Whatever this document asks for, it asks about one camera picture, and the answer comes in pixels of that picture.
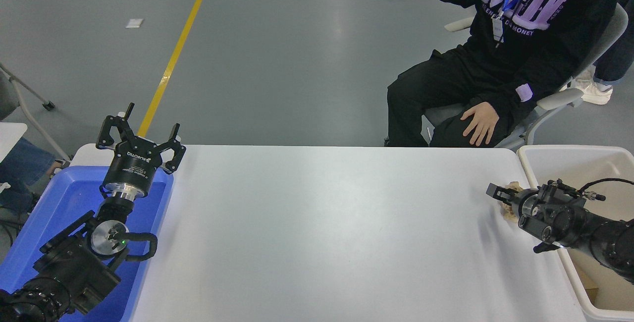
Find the person's left hand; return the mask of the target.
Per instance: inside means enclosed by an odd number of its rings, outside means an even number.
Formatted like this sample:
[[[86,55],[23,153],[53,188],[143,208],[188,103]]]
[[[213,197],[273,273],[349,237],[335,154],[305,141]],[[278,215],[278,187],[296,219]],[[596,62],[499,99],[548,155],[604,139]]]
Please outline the person's left hand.
[[[493,143],[494,130],[500,117],[490,103],[482,102],[469,108],[460,120],[469,121],[462,133],[469,145],[480,147]]]

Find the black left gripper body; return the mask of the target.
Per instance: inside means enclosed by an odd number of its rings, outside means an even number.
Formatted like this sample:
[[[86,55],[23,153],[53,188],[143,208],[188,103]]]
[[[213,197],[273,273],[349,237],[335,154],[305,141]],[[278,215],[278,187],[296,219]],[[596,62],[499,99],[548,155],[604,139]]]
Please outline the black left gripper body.
[[[131,186],[136,189],[136,196],[146,196],[161,164],[160,154],[149,153],[156,146],[143,137],[128,138],[118,143],[103,181],[103,191],[115,192]]]

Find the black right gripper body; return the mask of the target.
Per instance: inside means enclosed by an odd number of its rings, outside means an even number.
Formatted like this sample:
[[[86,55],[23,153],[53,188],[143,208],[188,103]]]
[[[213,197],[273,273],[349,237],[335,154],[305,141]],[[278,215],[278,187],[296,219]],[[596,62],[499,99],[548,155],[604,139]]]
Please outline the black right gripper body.
[[[524,189],[515,192],[512,198],[512,211],[516,218],[529,215],[534,216],[534,207],[537,204],[539,189]]]

